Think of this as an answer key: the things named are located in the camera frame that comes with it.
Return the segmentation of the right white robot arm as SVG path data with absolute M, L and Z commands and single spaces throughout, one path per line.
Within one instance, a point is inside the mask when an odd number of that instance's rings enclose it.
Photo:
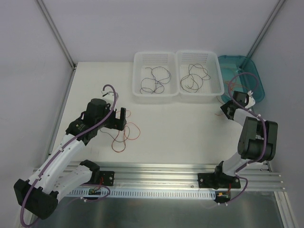
M 214 188 L 240 188 L 238 173 L 253 163 L 271 161 L 276 154 L 278 124 L 267 121 L 255 114 L 251 107 L 255 104 L 252 92 L 235 91 L 230 101 L 220 108 L 229 120 L 242 126 L 237 144 L 237 152 L 228 160 L 216 166 Z

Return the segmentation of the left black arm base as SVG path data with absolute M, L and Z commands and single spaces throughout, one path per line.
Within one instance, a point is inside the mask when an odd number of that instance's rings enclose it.
M 93 184 L 111 187 L 114 185 L 115 172 L 114 171 L 100 171 L 98 177 Z

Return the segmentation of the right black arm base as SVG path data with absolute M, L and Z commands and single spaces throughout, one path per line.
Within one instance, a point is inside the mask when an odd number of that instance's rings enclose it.
M 223 173 L 198 173 L 199 188 L 212 189 L 240 189 L 240 180 L 236 176 L 229 176 Z

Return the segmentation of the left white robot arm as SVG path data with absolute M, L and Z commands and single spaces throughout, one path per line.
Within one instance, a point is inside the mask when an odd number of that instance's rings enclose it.
M 18 204 L 21 206 L 20 221 L 24 227 L 24 211 L 28 210 L 40 219 L 47 219 L 58 203 L 76 187 L 88 183 L 100 183 L 100 167 L 85 160 L 67 176 L 61 178 L 72 158 L 82 151 L 97 136 L 101 128 L 123 130 L 126 125 L 125 108 L 116 117 L 117 96 L 107 95 L 92 99 L 85 111 L 71 122 L 57 149 L 27 180 L 19 179 L 14 184 Z

